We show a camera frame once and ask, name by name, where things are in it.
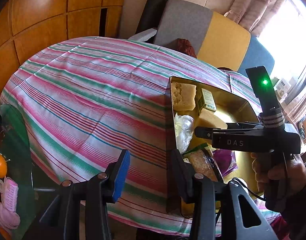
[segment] box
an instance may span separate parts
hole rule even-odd
[[[171,82],[179,82],[186,84],[196,85],[198,89],[205,89],[212,93],[214,103],[216,104],[216,112],[214,113],[224,122],[258,122],[258,118],[253,111],[253,108],[249,102],[237,95],[234,95],[225,90],[203,84],[194,80],[170,77],[168,81],[168,86],[165,92],[165,115],[166,115],[166,163],[167,163],[167,203],[166,211],[168,214],[182,216],[185,218],[192,218],[194,204],[186,204],[182,201],[181,197],[178,194],[178,188],[174,179],[174,171],[178,167],[172,167],[171,158],[172,154],[179,154],[176,146],[176,136],[174,129],[174,116],[176,111],[172,107],[172,98],[170,84]],[[177,111],[178,115],[190,115],[193,118],[197,118],[198,107],[195,106],[195,109],[192,111]],[[191,143],[188,150],[194,148],[201,143],[204,143],[205,140],[202,138],[197,138],[193,135]],[[238,165],[238,170],[233,171],[229,175],[224,177],[224,182],[229,182],[233,177],[239,177],[245,180],[248,184],[248,187],[255,193],[258,193],[257,183],[255,180],[255,173],[252,169],[253,159],[250,156],[250,153],[238,152],[235,151],[236,162]],[[187,169],[193,169],[191,164],[185,164]]]
[[[204,88],[197,89],[195,96],[195,104],[198,109],[198,114],[205,108],[212,112],[216,112],[216,105],[211,91]]]
[[[274,86],[276,94],[281,99],[284,99],[287,96],[287,91],[290,89],[291,85],[284,78],[278,80]]]

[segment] food package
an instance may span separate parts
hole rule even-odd
[[[171,94],[175,111],[192,111],[195,108],[196,85],[172,82]]]
[[[223,177],[216,162],[212,158],[209,148],[202,148],[185,154],[197,173],[202,173],[212,181],[223,182]]]
[[[181,154],[186,152],[194,131],[194,119],[189,115],[174,116],[174,128],[177,149]]]
[[[215,150],[213,151],[213,158],[223,177],[238,169],[235,152],[232,150]]]
[[[198,107],[198,114],[200,114],[203,108],[210,111],[216,111],[216,105],[211,91],[204,88],[200,88],[196,92],[196,104]]]

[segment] cake slice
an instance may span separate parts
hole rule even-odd
[[[227,124],[224,121],[205,108],[200,111],[200,116],[195,120],[196,126],[227,129]]]
[[[195,108],[196,85],[173,82],[171,93],[175,111],[191,111]]]

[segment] person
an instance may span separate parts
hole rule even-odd
[[[285,178],[283,163],[274,166],[268,172],[261,170],[258,161],[258,154],[251,153],[253,161],[252,167],[255,171],[255,179],[259,192],[264,191],[266,183],[270,180],[280,180]],[[286,200],[285,210],[281,213],[289,228],[289,238],[291,240],[306,239],[306,166],[299,155],[287,163],[287,175],[289,178],[289,191]]]

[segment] cable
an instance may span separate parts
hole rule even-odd
[[[285,173],[285,179],[286,179],[285,193],[284,193],[283,197],[276,198],[276,201],[282,200],[283,198],[285,198],[287,196],[287,192],[288,192],[288,172],[287,172],[287,163],[286,163],[286,158],[285,158],[284,152],[283,152],[283,159],[284,159],[284,173]],[[232,178],[232,180],[238,181],[244,188],[246,188],[248,190],[249,193],[251,193],[256,198],[258,198],[262,201],[267,200],[266,198],[260,197],[259,195],[255,194],[253,191],[251,191],[239,178],[234,177],[234,178]]]
[[[260,200],[266,201],[266,198],[262,198],[259,195],[255,194],[253,191],[251,191],[239,178],[234,177],[232,180],[237,180],[244,188],[248,190],[249,193],[251,193],[253,196],[257,197]]]

